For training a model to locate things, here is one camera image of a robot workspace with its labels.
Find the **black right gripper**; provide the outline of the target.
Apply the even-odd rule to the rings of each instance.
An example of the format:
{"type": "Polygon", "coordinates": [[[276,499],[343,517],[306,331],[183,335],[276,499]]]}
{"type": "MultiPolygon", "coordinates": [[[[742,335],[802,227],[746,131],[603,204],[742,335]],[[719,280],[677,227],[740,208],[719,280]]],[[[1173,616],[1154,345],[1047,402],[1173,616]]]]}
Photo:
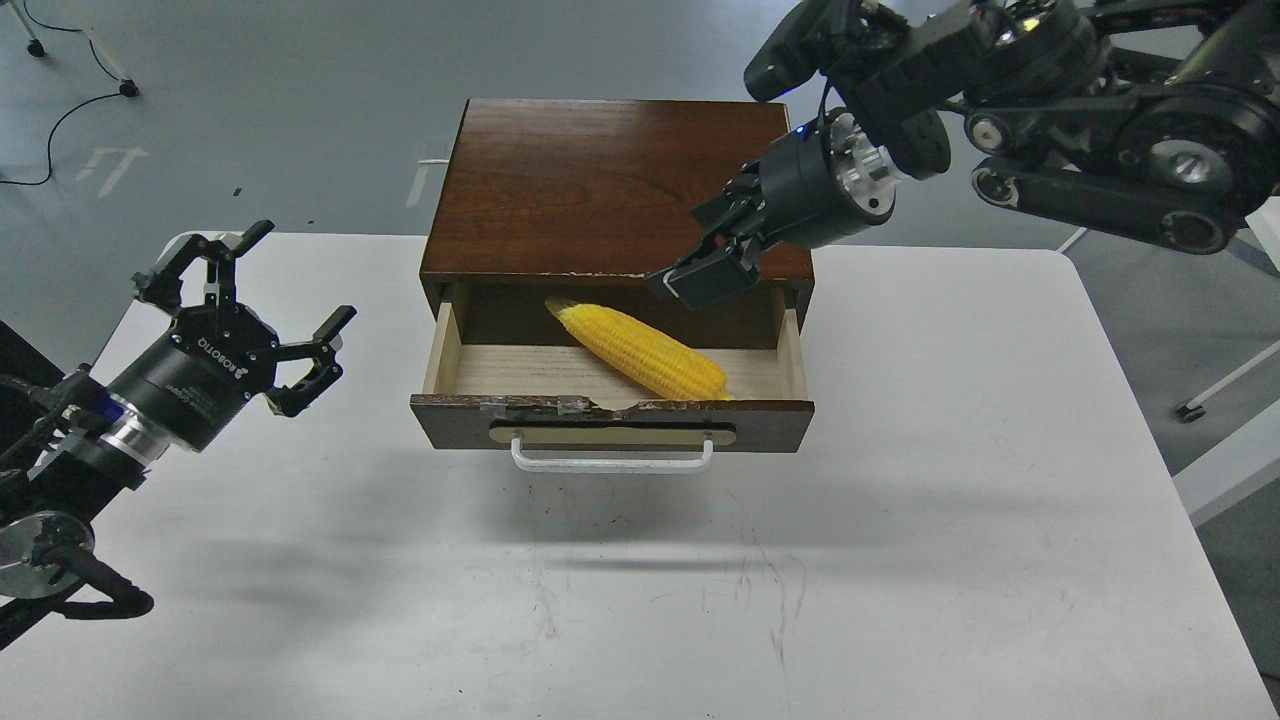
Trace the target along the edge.
{"type": "Polygon", "coordinates": [[[888,149],[851,113],[819,115],[696,205],[692,217],[707,233],[680,260],[648,273],[644,287],[687,309],[723,302],[759,282],[759,258],[782,242],[817,249],[884,224],[897,182],[888,149]]]}

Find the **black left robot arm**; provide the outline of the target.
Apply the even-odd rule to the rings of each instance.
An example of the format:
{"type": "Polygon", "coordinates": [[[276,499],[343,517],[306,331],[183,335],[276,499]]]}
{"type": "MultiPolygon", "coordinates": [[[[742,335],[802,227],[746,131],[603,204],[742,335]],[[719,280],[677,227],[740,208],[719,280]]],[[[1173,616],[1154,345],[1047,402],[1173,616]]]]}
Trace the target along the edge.
{"type": "Polygon", "coordinates": [[[236,265],[273,231],[200,233],[174,242],[133,275],[134,299],[165,313],[166,332],[110,383],[78,366],[56,384],[13,375],[3,386],[37,409],[3,452],[3,644],[45,618],[141,618],[154,597],[95,552],[93,519],[136,489],[172,447],[206,450],[261,396],[296,416],[340,377],[340,305],[310,340],[284,343],[237,296],[236,265]]]}

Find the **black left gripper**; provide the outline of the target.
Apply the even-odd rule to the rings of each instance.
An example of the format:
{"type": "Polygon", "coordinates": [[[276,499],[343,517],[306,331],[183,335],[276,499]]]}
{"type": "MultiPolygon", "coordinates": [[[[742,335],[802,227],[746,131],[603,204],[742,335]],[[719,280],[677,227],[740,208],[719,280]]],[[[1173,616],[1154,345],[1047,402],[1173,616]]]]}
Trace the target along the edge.
{"type": "Polygon", "coordinates": [[[174,319],[108,391],[195,452],[209,447],[255,395],[264,392],[274,414],[293,418],[342,377],[337,361],[340,331],[356,316],[355,306],[338,306],[310,341],[271,346],[278,333],[255,311],[236,305],[237,261],[274,229],[274,222],[260,220],[241,234],[215,240],[191,233],[151,269],[132,275],[134,300],[174,319]],[[207,306],[183,307],[182,277],[197,260],[207,270],[207,306]],[[275,370],[250,360],[262,350],[273,365],[298,360],[312,365],[294,384],[271,387],[275,370]]]}

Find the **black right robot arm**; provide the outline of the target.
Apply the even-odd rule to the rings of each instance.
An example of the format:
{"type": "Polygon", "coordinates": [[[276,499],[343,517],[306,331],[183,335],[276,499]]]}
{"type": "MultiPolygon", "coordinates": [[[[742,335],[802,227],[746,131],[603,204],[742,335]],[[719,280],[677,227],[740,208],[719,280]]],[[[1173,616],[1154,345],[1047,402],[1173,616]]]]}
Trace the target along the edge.
{"type": "Polygon", "coordinates": [[[700,309],[759,258],[883,225],[895,188],[951,161],[940,111],[984,154],[984,202],[1192,255],[1277,192],[1275,1],[957,1],[913,26],[879,1],[803,1],[748,63],[759,102],[815,76],[841,108],[774,140],[694,209],[698,245],[645,277],[700,309]]]}

